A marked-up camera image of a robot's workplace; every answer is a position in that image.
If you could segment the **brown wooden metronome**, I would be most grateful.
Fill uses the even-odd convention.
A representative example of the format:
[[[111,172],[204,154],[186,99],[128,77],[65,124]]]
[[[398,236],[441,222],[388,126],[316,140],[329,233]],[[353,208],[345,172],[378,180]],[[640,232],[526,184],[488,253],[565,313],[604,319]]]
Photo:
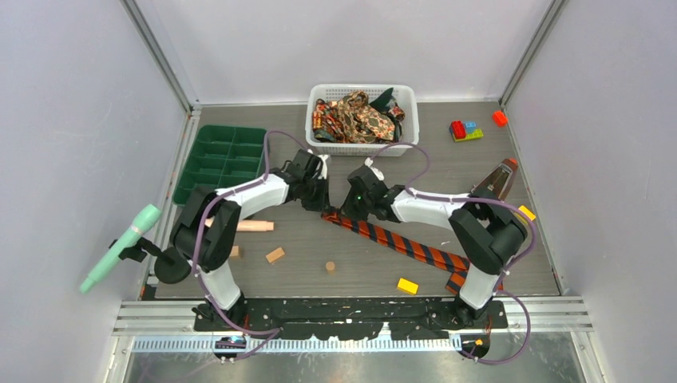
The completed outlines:
[[[471,196],[493,197],[505,201],[518,173],[514,158],[503,159],[479,184],[471,189]]]

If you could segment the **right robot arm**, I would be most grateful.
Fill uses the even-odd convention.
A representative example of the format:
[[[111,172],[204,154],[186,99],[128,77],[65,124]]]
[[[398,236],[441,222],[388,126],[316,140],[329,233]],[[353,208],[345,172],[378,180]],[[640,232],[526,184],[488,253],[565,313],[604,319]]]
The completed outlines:
[[[468,194],[445,195],[388,187],[377,168],[364,164],[347,177],[350,190],[342,213],[351,219],[424,223],[451,230],[461,244],[469,269],[456,293],[457,320],[476,327],[488,315],[491,302],[509,264],[524,254],[526,239],[535,236],[528,217],[520,217],[504,200],[517,176],[518,165],[502,160]]]

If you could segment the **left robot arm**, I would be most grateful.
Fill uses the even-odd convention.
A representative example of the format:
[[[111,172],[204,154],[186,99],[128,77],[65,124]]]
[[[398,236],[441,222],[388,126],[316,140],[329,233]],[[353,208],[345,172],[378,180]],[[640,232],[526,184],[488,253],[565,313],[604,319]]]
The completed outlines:
[[[280,168],[231,188],[198,187],[174,223],[169,250],[178,254],[207,289],[214,319],[236,330],[245,318],[243,291],[229,265],[238,224],[269,207],[298,201],[307,211],[324,212],[329,204],[328,155],[298,150]]]

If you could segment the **orange navy striped tie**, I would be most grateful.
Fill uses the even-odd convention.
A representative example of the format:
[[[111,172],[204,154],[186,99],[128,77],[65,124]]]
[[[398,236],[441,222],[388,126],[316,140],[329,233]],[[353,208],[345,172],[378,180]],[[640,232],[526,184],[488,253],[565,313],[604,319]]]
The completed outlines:
[[[350,219],[340,214],[337,210],[324,212],[321,214],[321,217],[334,225],[346,228],[372,242],[388,247],[421,263],[448,271],[450,275],[445,288],[451,294],[459,293],[465,285],[470,262],[461,255],[415,242],[384,227],[368,223],[365,220]]]

